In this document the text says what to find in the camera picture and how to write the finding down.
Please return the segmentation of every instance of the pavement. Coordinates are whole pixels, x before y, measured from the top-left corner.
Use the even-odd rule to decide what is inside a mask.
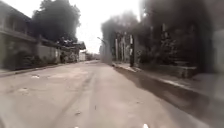
[[[210,127],[141,82],[98,61],[2,77],[0,128]]]
[[[160,98],[203,120],[212,127],[222,128],[224,126],[224,75],[203,73],[191,79],[180,79],[130,67],[127,63],[114,63],[114,66],[133,74],[140,81],[142,79],[154,80],[156,84],[154,84],[153,89],[148,89],[148,84],[144,84],[144,82],[142,86],[148,90],[153,90],[153,93]]]
[[[50,65],[50,66],[45,66],[45,67],[31,68],[31,69],[23,69],[23,70],[17,70],[17,71],[10,71],[10,70],[5,70],[5,69],[0,69],[0,77],[17,75],[17,74],[26,73],[26,72],[43,70],[43,69],[47,69],[47,68],[55,68],[55,67],[58,67],[58,66],[63,66],[63,65],[68,65],[68,64],[71,64],[71,63]]]

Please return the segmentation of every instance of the road surface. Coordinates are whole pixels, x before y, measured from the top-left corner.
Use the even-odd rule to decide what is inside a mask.
[[[96,61],[1,78],[0,95],[0,128],[208,127]]]

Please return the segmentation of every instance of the concrete wall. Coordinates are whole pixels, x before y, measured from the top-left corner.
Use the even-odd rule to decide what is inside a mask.
[[[5,49],[5,37],[0,34],[0,68],[3,68],[3,61],[5,59],[6,49]]]
[[[204,3],[213,27],[214,68],[224,73],[224,1],[204,0]]]
[[[41,44],[37,45],[38,48],[38,56],[40,58],[52,59],[56,56],[56,49],[48,46],[44,46]]]
[[[27,40],[22,40],[12,36],[5,36],[5,45],[8,54],[16,54],[20,51],[25,51],[30,54],[36,54],[36,43]]]

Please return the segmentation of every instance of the tree canopy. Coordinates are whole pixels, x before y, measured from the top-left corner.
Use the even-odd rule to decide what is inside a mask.
[[[138,24],[136,16],[132,12],[125,12],[108,19],[101,26],[104,40],[113,44],[114,39],[124,33],[132,33]]]
[[[43,0],[32,18],[44,38],[70,46],[77,42],[75,34],[80,25],[79,17],[80,10],[68,0]]]

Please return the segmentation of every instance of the debris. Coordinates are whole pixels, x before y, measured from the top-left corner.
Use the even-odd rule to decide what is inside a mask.
[[[39,79],[39,78],[40,78],[40,76],[39,76],[39,75],[32,75],[32,77],[31,77],[31,78]]]
[[[77,112],[77,113],[75,113],[76,116],[78,116],[79,114],[81,114],[81,112]]]
[[[21,92],[22,94],[28,94],[27,88],[20,88],[18,91]]]

